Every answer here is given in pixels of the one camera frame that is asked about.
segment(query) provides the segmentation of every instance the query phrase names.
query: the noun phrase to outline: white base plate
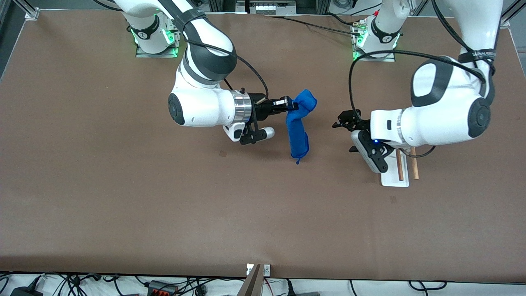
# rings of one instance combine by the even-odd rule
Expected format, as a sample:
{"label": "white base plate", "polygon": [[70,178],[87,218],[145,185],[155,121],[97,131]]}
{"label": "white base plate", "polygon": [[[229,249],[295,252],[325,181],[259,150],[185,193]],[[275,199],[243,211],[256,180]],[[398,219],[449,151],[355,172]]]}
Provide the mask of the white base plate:
{"label": "white base plate", "polygon": [[382,186],[389,187],[409,187],[409,173],[407,172],[407,157],[400,153],[402,157],[403,181],[398,179],[398,164],[396,162],[396,151],[391,152],[385,160],[389,167],[385,173],[380,174]]}

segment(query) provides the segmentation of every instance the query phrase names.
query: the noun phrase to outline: blue towel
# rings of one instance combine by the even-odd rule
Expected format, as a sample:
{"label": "blue towel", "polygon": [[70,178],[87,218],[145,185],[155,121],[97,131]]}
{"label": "blue towel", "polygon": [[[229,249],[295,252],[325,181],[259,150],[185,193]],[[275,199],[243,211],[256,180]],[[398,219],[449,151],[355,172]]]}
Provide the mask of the blue towel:
{"label": "blue towel", "polygon": [[299,164],[299,161],[309,152],[309,137],[301,119],[314,110],[318,101],[308,90],[303,90],[292,101],[298,103],[299,109],[287,113],[286,123],[289,130],[290,156],[298,159],[296,164]]}

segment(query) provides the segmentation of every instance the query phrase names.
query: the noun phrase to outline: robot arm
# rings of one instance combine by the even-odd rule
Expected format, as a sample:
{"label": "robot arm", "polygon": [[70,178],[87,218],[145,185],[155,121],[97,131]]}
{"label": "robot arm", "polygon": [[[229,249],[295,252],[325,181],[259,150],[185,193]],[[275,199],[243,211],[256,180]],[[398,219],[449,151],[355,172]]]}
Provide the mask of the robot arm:
{"label": "robot arm", "polygon": [[462,47],[458,60],[480,71],[485,81],[446,63],[424,62],[411,81],[411,107],[371,113],[372,139],[387,140],[393,147],[445,145],[474,139],[488,127],[494,89],[490,63],[484,59],[494,59],[502,1],[445,2],[473,50]]}
{"label": "robot arm", "polygon": [[[202,10],[193,8],[186,0],[115,0],[115,3],[123,10],[136,41],[148,53],[165,50],[169,45],[166,32],[177,29],[187,40],[236,54],[232,41],[207,19]],[[223,90],[219,86],[221,80],[234,70],[236,62],[233,55],[188,44],[168,98],[172,119],[182,126],[222,125],[232,141],[241,140],[242,144],[273,137],[271,127],[257,128],[256,115],[283,112],[282,106],[274,104],[278,100],[244,90]],[[272,103],[272,108],[262,108],[268,103]],[[256,128],[253,131],[250,125],[254,121]]]}
{"label": "robot arm", "polygon": [[[428,60],[413,74],[410,107],[372,111],[369,121],[362,120],[352,111],[342,112],[339,122],[333,127],[344,126],[352,131],[356,151],[374,172],[387,172],[389,168],[384,159],[393,148],[464,142],[480,136],[489,125],[494,97],[490,65],[495,58],[502,0],[444,1],[453,11],[465,42],[458,62],[445,58],[474,69],[484,80],[459,67]],[[384,9],[386,3],[390,9]],[[368,36],[360,49],[375,57],[385,56],[373,52],[392,49],[391,41],[385,42],[385,38],[382,43],[381,40],[386,34],[398,34],[404,10],[404,0],[384,0],[376,19],[381,17],[382,24],[391,23],[393,27],[382,28],[378,33],[370,26],[380,27],[379,22],[375,24],[375,16],[368,17]]]}

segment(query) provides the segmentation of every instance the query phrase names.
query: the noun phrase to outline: table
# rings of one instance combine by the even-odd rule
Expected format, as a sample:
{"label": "table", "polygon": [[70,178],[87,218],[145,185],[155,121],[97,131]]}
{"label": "table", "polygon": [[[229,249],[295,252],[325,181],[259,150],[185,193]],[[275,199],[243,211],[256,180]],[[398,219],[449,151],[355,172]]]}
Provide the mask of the table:
{"label": "table", "polygon": [[[304,120],[309,155],[290,157],[283,114],[260,124],[276,136],[256,145],[177,126],[167,98],[178,58],[134,58],[118,13],[43,11],[0,84],[0,270],[241,277],[246,263],[270,263],[273,277],[526,279],[526,87],[509,30],[489,129],[420,159],[420,180],[400,189],[380,186],[348,153],[349,133],[331,129],[350,109],[348,36],[258,15],[210,20],[271,97],[308,88],[318,99]],[[400,49],[458,53],[435,18],[409,18],[403,32]],[[422,62],[361,63],[357,107],[409,106]],[[262,91],[241,63],[229,81]]]}

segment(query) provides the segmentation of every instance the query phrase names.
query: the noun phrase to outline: black cable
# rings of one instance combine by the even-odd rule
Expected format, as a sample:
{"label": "black cable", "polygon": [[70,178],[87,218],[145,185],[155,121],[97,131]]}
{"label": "black cable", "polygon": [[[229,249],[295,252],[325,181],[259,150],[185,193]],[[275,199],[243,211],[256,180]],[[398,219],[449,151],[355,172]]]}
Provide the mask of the black cable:
{"label": "black cable", "polygon": [[69,283],[69,279],[71,278],[71,275],[68,275],[64,282],[62,283],[62,286],[60,287],[60,290],[58,290],[58,296],[62,293],[62,289],[66,286],[66,283]]}
{"label": "black cable", "polygon": [[66,278],[63,277],[62,282],[60,282],[60,284],[58,284],[57,289],[55,289],[55,291],[53,292],[53,294],[51,294],[51,296],[55,296],[55,293],[58,291],[58,288],[60,288],[61,285],[65,285],[65,284],[66,284]]}
{"label": "black cable", "polygon": [[[448,31],[449,35],[451,35],[451,37],[453,37],[453,39],[455,39],[455,41],[457,41],[462,47],[464,47],[466,49],[466,51],[468,51],[468,52],[474,51],[472,48],[470,48],[464,42],[464,40],[462,40],[462,38],[457,34],[457,32],[453,29],[453,27],[451,27],[451,25],[448,23],[448,21],[446,21],[446,18],[444,17],[442,12],[438,8],[437,1],[436,0],[431,0],[431,4],[433,5],[434,12],[437,14],[438,20],[440,21],[442,26],[446,29],[446,31]],[[492,64],[492,61],[490,61],[488,59],[483,59],[483,61],[486,62],[486,64],[488,64],[488,66],[490,67],[490,70],[491,70],[491,76],[493,76],[495,74],[495,72],[497,71],[497,69]],[[478,68],[476,61],[473,61],[473,65],[475,66],[475,68]]]}
{"label": "black cable", "polygon": [[346,22],[346,21],[342,20],[338,15],[336,15],[336,14],[334,14],[332,12],[327,12],[326,15],[333,16],[335,19],[337,19],[339,22],[341,22],[344,25],[352,26],[352,23],[349,23],[349,22]]}
{"label": "black cable", "polygon": [[115,285],[115,290],[117,290],[117,293],[119,293],[119,296],[124,296],[124,294],[120,292],[119,286],[117,285],[117,280],[113,281],[113,284]]}
{"label": "black cable", "polygon": [[35,290],[36,290],[36,285],[38,284],[38,281],[40,280],[41,277],[42,277],[42,275],[37,276],[37,277],[31,282],[31,284],[29,284],[29,286],[27,286],[26,291],[28,291],[28,292],[30,292],[30,293],[35,292]]}
{"label": "black cable", "polygon": [[324,27],[324,26],[320,26],[320,25],[315,25],[315,24],[304,22],[304,21],[300,21],[298,19],[286,18],[286,17],[284,17],[283,19],[286,19],[288,21],[293,21],[293,22],[296,22],[296,23],[300,23],[300,24],[304,24],[304,25],[307,25],[307,26],[313,26],[313,27],[316,27],[316,28],[337,32],[337,33],[343,33],[343,34],[348,34],[348,35],[360,36],[359,33],[354,33],[354,32],[349,32],[349,31],[343,31],[343,30],[338,30],[338,29],[334,29],[334,28]]}
{"label": "black cable", "polygon": [[99,2],[98,0],[92,0],[92,1],[95,2],[95,3],[97,3],[98,5],[100,5],[100,6],[102,6],[102,7],[105,7],[105,8],[107,8],[107,9],[110,9],[110,10],[112,10],[112,11],[120,11],[120,12],[123,11],[123,10],[120,9],[120,8],[111,7],[111,6],[106,5],[106,4],[102,3],[102,2]]}
{"label": "black cable", "polygon": [[227,84],[228,88],[233,91],[234,89],[232,88],[232,86],[230,85],[230,83],[228,83],[227,79],[223,79],[223,81]]}
{"label": "black cable", "polygon": [[420,157],[428,156],[429,154],[431,154],[431,152],[433,152],[433,150],[434,150],[436,147],[437,147],[437,146],[434,145],[434,146],[431,147],[427,152],[425,152],[424,154],[420,154],[420,155],[411,155],[411,154],[407,153],[407,151],[405,151],[404,149],[400,149],[400,151],[402,151],[402,153],[405,154],[407,157],[411,157],[411,158],[417,159],[417,158],[420,158]]}
{"label": "black cable", "polygon": [[355,285],[352,284],[352,280],[349,280],[349,283],[351,283],[351,290],[352,290],[352,293],[353,293],[355,296],[358,296],[358,294],[356,294],[356,291],[355,291]]}
{"label": "black cable", "polygon": [[188,44],[193,44],[193,45],[197,45],[197,46],[201,46],[201,47],[207,47],[207,48],[211,48],[213,50],[217,50],[217,51],[220,51],[222,53],[226,53],[230,56],[233,56],[235,58],[237,58],[238,60],[242,61],[245,65],[247,65],[247,67],[249,67],[252,72],[254,72],[254,74],[259,78],[259,81],[261,81],[261,84],[263,85],[263,87],[265,88],[265,97],[268,98],[268,87],[267,87],[267,84],[265,83],[265,80],[263,80],[263,78],[261,77],[261,75],[259,75],[258,71],[252,67],[252,65],[250,65],[244,58],[234,54],[234,53],[231,53],[229,52],[228,50],[224,50],[223,48],[220,48],[220,47],[217,47],[217,46],[213,46],[213,45],[210,45],[210,44],[205,44],[205,43],[202,43],[202,42],[198,42],[198,41],[192,41],[192,40],[188,40],[185,38],[185,41],[186,43]]}
{"label": "black cable", "polygon": [[358,118],[358,119],[360,119],[360,115],[356,111],[355,103],[354,103],[354,101],[352,99],[352,86],[351,86],[352,70],[354,69],[356,63],[359,60],[361,60],[362,58],[368,57],[368,56],[372,56],[372,55],[375,55],[375,54],[386,54],[386,53],[387,54],[393,53],[393,54],[405,54],[405,55],[419,56],[419,57],[424,57],[424,58],[428,58],[428,59],[431,59],[431,60],[443,62],[443,63],[449,64],[449,65],[461,68],[462,70],[464,70],[464,71],[472,74],[476,78],[480,79],[483,83],[485,82],[484,75],[481,74],[480,72],[477,72],[477,71],[475,71],[475,70],[473,70],[471,68],[468,68],[468,67],[466,67],[466,66],[464,66],[462,64],[459,64],[459,63],[454,62],[454,61],[452,61],[452,60],[450,60],[448,58],[441,57],[441,56],[435,56],[435,55],[430,55],[430,54],[425,54],[425,53],[418,53],[418,52],[410,52],[410,51],[398,51],[398,50],[385,50],[385,51],[375,51],[375,52],[366,53],[366,54],[363,54],[363,55],[360,55],[359,57],[357,57],[352,62],[351,67],[349,69],[349,98],[350,98],[352,110],[354,111],[354,114],[355,114],[356,118]]}
{"label": "black cable", "polygon": [[143,284],[143,285],[146,287],[146,282],[141,281],[141,280],[139,279],[139,277],[136,276],[136,275],[134,275],[134,277],[135,277],[135,279],[136,279],[139,283]]}
{"label": "black cable", "polygon": [[2,289],[0,289],[0,294],[2,294],[2,292],[4,292],[5,287],[7,287],[7,283],[9,283],[9,278],[8,277],[0,278],[0,281],[2,281],[2,280],[5,280],[5,283],[4,283],[4,286],[2,287]]}
{"label": "black cable", "polygon": [[442,290],[444,289],[448,283],[447,282],[442,282],[443,285],[439,286],[439,287],[436,287],[436,288],[427,288],[424,283],[422,281],[416,281],[418,282],[421,286],[422,286],[422,289],[421,288],[417,288],[415,286],[413,286],[413,281],[409,281],[409,286],[413,289],[413,290],[416,290],[416,291],[419,291],[419,292],[425,292],[426,295],[428,295],[428,291],[438,291],[438,290]]}
{"label": "black cable", "polygon": [[365,9],[362,9],[362,10],[357,11],[357,12],[355,12],[355,13],[351,13],[351,14],[349,14],[349,16],[351,16],[351,15],[357,15],[357,14],[359,14],[360,12],[364,12],[364,11],[366,11],[366,10],[369,10],[369,9],[375,8],[375,7],[380,6],[380,5],[382,5],[382,4],[381,4],[381,3],[378,3],[378,4],[375,5],[375,6],[367,7],[367,8],[365,8]]}
{"label": "black cable", "polygon": [[289,279],[285,279],[285,280],[287,280],[287,285],[289,287],[289,293],[287,295],[296,296],[296,293],[294,292],[294,287],[292,286],[292,282]]}
{"label": "black cable", "polygon": [[411,283],[411,281],[409,281],[409,286],[411,288],[413,288],[414,290],[417,290],[417,291],[420,291],[420,292],[424,292],[426,293],[426,296],[429,296],[429,293],[428,293],[428,289],[426,288],[426,286],[424,285],[424,283],[422,283],[421,281],[417,281],[421,286],[422,286],[422,289],[419,289],[417,287],[414,287],[413,284]]}

